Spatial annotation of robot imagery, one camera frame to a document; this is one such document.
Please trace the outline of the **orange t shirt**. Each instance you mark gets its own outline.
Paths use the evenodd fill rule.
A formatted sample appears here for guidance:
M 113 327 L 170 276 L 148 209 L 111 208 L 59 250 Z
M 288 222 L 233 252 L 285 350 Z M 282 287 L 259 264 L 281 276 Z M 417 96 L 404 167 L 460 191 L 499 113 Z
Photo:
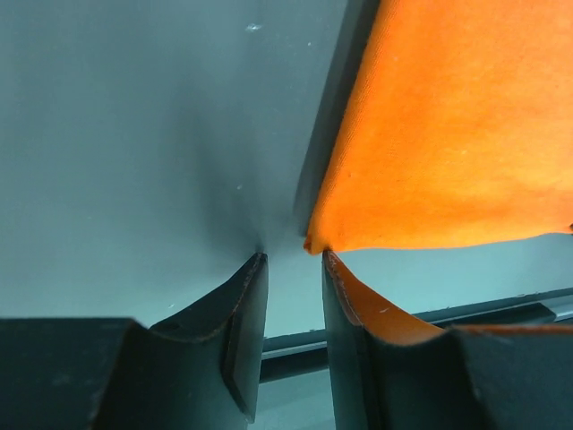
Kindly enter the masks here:
M 382 2 L 306 251 L 571 230 L 571 2 Z

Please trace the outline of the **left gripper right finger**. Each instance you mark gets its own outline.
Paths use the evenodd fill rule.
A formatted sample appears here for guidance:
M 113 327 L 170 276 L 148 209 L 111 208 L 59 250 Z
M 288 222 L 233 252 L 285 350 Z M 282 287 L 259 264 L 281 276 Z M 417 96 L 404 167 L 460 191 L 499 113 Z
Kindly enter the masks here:
M 572 329 L 442 329 L 362 283 L 331 251 L 322 300 L 338 429 L 569 429 Z

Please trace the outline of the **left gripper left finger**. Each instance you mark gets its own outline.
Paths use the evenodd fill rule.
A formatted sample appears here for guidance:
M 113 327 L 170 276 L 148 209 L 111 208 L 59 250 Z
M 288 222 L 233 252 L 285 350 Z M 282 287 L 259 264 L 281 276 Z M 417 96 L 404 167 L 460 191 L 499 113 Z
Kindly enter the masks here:
M 245 429 L 253 422 L 268 258 L 150 327 L 132 318 L 1 321 L 4 429 Z

